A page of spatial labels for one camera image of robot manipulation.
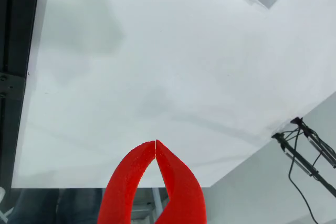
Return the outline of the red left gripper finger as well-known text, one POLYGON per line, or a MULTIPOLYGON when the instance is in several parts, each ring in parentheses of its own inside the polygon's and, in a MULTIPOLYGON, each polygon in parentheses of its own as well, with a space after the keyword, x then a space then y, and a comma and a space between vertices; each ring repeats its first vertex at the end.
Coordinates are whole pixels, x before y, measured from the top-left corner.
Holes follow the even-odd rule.
POLYGON ((138 184, 155 159, 155 142, 132 149, 113 172, 102 198, 97 223, 130 223, 138 184))

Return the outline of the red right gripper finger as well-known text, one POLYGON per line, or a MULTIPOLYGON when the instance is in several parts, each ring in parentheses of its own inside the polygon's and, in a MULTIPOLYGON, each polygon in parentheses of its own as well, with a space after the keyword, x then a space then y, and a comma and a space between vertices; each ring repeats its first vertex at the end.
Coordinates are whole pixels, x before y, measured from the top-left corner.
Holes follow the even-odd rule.
POLYGON ((192 171, 159 140, 156 161, 169 196, 156 223, 207 223, 204 195, 192 171))

